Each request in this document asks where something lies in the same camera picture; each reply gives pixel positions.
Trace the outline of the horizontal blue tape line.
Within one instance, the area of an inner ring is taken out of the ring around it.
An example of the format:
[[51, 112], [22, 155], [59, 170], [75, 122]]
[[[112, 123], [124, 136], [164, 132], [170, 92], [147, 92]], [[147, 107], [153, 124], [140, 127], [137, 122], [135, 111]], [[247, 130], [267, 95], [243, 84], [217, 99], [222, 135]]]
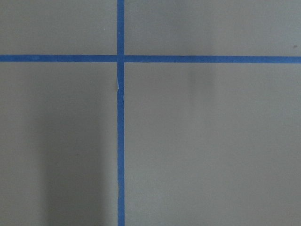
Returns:
[[1, 55], [1, 62], [300, 64], [299, 56]]

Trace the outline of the vertical blue tape line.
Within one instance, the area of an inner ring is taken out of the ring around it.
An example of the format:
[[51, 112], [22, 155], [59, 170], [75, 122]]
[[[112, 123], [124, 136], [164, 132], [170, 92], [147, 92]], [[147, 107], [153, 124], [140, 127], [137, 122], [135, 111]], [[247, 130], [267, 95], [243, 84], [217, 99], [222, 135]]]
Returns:
[[118, 133], [118, 226], [125, 225], [124, 167], [124, 1], [117, 1], [117, 133]]

